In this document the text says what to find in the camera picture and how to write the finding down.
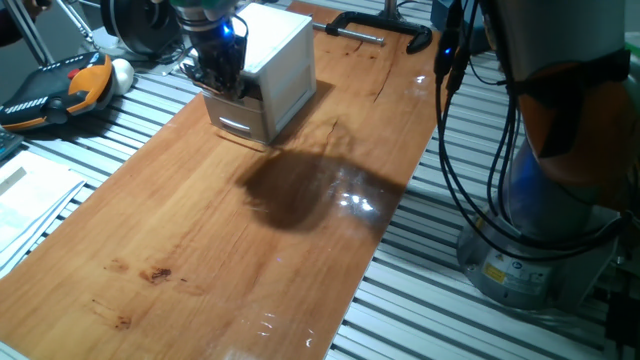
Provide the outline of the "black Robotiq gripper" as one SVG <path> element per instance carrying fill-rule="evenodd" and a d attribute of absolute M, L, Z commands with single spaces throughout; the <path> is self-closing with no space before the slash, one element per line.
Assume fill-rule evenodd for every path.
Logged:
<path fill-rule="evenodd" d="M 247 38 L 236 35 L 231 22 L 194 32 L 192 46 L 197 52 L 197 61 L 183 62 L 182 72 L 196 86 L 228 100 L 242 99 L 246 96 L 246 85 L 240 73 L 246 45 Z"/>

